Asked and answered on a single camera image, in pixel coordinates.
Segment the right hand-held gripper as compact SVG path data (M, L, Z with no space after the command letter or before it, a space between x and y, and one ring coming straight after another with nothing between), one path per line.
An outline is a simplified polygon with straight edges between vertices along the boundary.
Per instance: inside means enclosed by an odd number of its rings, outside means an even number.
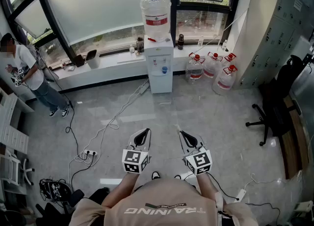
M185 156L183 161L194 175L208 173L212 169L212 158L210 151L204 147L204 141L201 136L189 132L179 131L179 139Z

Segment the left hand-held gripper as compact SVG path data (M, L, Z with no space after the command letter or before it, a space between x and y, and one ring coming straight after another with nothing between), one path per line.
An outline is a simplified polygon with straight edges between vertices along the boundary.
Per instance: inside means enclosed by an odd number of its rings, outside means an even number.
M122 165L125 172L136 174L143 172L149 164L150 145L150 128L139 130L130 136L129 143L122 154Z

